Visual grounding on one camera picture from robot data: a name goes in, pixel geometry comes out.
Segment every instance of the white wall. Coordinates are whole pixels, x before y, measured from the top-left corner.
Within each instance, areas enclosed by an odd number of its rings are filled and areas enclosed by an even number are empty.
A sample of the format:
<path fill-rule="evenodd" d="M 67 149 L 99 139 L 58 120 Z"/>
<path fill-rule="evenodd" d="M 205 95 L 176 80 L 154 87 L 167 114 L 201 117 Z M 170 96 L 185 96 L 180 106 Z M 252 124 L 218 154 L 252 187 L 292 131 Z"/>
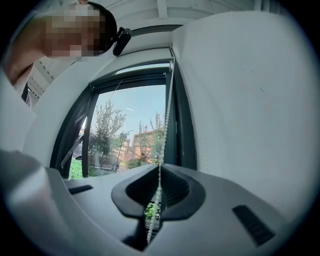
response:
<path fill-rule="evenodd" d="M 301 214 L 318 186 L 316 56 L 286 17 L 228 12 L 173 32 L 201 172 Z"/>
<path fill-rule="evenodd" d="M 169 49 L 140 51 L 117 58 L 108 51 L 76 62 L 52 82 L 34 106 L 36 119 L 26 135 L 23 152 L 48 167 L 61 125 L 89 82 L 118 69 L 170 56 Z"/>

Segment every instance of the tree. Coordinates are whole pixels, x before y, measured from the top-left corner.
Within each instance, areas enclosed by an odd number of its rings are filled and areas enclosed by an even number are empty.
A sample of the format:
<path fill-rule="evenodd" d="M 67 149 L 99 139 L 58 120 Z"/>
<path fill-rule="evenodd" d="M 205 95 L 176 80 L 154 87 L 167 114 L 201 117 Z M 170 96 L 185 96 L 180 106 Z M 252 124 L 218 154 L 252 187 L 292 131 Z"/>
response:
<path fill-rule="evenodd" d="M 113 102 L 106 102 L 105 107 L 100 105 L 100 108 L 97 107 L 95 110 L 96 124 L 95 128 L 90 129 L 88 147 L 91 166 L 95 165 L 96 154 L 98 154 L 100 168 L 110 157 L 119 159 L 123 143 L 130 134 L 130 131 L 117 134 L 124 125 L 126 114 L 123 114 L 122 110 L 114 109 L 114 105 Z"/>
<path fill-rule="evenodd" d="M 147 133 L 148 126 L 144 125 L 140 120 L 139 123 L 139 146 L 140 158 L 145 159 L 145 162 L 158 164 L 161 154 L 162 144 L 165 136 L 165 115 L 162 116 L 159 112 L 155 112 L 155 125 L 150 118 L 150 126 L 152 131 Z"/>

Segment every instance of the vent slot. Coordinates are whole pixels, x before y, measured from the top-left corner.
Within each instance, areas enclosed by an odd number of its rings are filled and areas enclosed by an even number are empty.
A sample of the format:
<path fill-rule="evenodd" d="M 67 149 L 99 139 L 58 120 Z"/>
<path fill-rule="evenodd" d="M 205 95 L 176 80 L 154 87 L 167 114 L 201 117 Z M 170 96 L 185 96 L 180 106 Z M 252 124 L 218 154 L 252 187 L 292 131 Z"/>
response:
<path fill-rule="evenodd" d="M 233 208 L 232 211 L 258 247 L 275 236 L 247 206 L 239 205 Z"/>

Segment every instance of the glass pane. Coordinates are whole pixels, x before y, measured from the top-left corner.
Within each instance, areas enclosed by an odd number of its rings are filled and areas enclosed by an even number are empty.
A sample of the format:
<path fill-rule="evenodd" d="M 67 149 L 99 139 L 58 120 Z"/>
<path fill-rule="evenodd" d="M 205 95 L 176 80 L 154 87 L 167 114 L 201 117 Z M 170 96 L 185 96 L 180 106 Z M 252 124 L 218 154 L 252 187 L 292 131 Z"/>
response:
<path fill-rule="evenodd" d="M 157 163 L 164 137 L 165 104 L 165 85 L 101 94 L 90 128 L 89 176 Z"/>

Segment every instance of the window frame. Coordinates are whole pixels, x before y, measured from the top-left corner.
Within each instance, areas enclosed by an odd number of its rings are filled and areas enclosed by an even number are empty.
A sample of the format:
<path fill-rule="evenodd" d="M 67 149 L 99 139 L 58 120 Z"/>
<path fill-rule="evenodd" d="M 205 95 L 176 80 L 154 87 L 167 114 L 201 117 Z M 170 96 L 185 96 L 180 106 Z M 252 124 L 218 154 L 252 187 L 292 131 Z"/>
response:
<path fill-rule="evenodd" d="M 132 67 L 156 63 L 157 62 L 140 63 L 139 65 Z M 65 162 L 63 168 L 61 168 L 60 163 L 77 141 L 77 136 L 79 135 L 83 122 L 86 118 L 87 120 L 84 127 L 82 141 L 82 176 L 84 178 L 89 176 L 89 134 L 92 125 L 92 118 L 100 94 L 112 92 L 117 87 L 117 91 L 119 91 L 135 87 L 165 85 L 165 111 L 167 111 L 172 76 L 170 66 L 138 69 L 120 74 L 114 73 L 115 72 L 109 73 L 89 83 L 80 94 L 79 98 L 74 102 L 62 123 L 53 147 L 50 167 L 57 169 L 64 179 L 69 178 L 72 156 Z M 191 118 L 190 108 L 178 65 L 174 66 L 172 86 L 172 101 L 170 106 L 164 162 L 196 170 L 196 150 L 195 148 L 188 148 L 192 146 L 194 147 L 195 145 L 194 130 L 192 120 L 187 120 L 188 118 Z"/>

